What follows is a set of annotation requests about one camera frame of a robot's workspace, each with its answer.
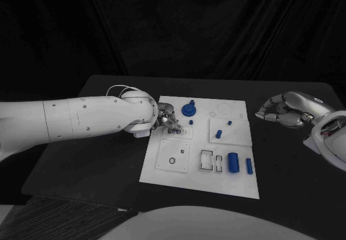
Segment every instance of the white board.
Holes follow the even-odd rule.
[[[187,117],[181,113],[181,107],[190,103],[190,100],[194,101],[196,114]],[[172,105],[174,116],[178,119],[178,124],[184,128],[191,127],[191,135],[187,134],[185,136],[175,137],[174,135],[170,135],[171,133],[165,134],[168,130],[165,127],[158,127],[151,131],[138,181],[141,183],[259,199],[255,160],[250,147],[250,129],[247,124],[245,102],[236,100],[174,96],[159,96],[158,102]],[[227,123],[229,120],[232,120],[232,122],[243,121],[243,124],[242,122],[237,122],[236,124],[232,123],[232,126],[224,124],[221,120],[216,119],[224,119],[224,123]],[[232,140],[227,138],[227,130],[230,129],[229,127],[234,127],[237,124],[245,131],[233,131],[232,133],[234,134],[236,132],[242,136],[246,136],[243,137],[246,139],[246,144],[243,142],[236,142],[236,137]],[[216,128],[217,130],[221,130],[220,142],[213,141],[214,139],[210,141],[210,136],[216,135],[216,132],[210,132],[210,127],[211,129]],[[157,168],[157,163],[159,161],[165,161],[167,166],[170,166],[170,159],[167,158],[168,155],[162,158],[158,157],[161,140],[181,141],[188,143],[185,172],[175,171],[172,169],[167,170],[167,168]],[[175,151],[174,153],[170,152],[170,155],[180,153],[178,148],[174,147],[174,149]],[[211,151],[211,170],[200,169],[201,150]],[[237,153],[237,173],[229,172],[227,153]],[[250,158],[252,161],[252,174],[247,174],[246,158]]]

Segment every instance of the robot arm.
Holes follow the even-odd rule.
[[[266,113],[276,104],[276,113]],[[255,116],[298,129],[305,123],[314,125],[304,145],[340,169],[346,171],[346,111],[335,111],[320,99],[305,93],[289,91],[268,99]]]
[[[180,130],[172,106],[142,91],[61,100],[0,102],[0,161],[38,144],[123,130],[135,138],[165,126]]]

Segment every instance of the black table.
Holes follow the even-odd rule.
[[[79,97],[103,96],[116,84],[159,95],[246,103],[259,200],[138,182],[148,137],[126,132],[47,145],[21,192],[141,212],[204,206],[262,218],[317,239],[340,239],[346,216],[346,172],[304,145],[312,126],[289,129],[255,117],[276,94],[301,91],[343,109],[325,83],[174,79],[93,75]],[[112,88],[109,95],[118,96]]]

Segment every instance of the robotic hand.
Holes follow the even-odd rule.
[[[181,130],[172,106],[157,103],[136,88],[126,88],[134,91],[118,97],[106,96],[106,92],[105,96],[0,102],[0,161],[38,144],[121,130],[141,138],[159,126]]]
[[[266,109],[276,104],[276,112]],[[304,145],[341,170],[346,171],[346,111],[335,111],[320,99],[289,91],[268,99],[255,116],[298,129],[307,123],[314,125]]]

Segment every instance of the blue cylinder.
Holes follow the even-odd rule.
[[[217,133],[216,133],[216,136],[214,136],[217,139],[221,137],[221,131],[217,130]]]
[[[237,160],[237,153],[230,152],[227,154],[227,169],[230,173],[239,172],[239,160]]]
[[[183,105],[181,107],[181,114],[185,117],[190,117],[194,115],[194,113],[196,113],[194,101],[190,100],[188,104]]]
[[[253,172],[252,172],[250,158],[246,158],[246,173],[247,173],[247,174],[253,174]]]

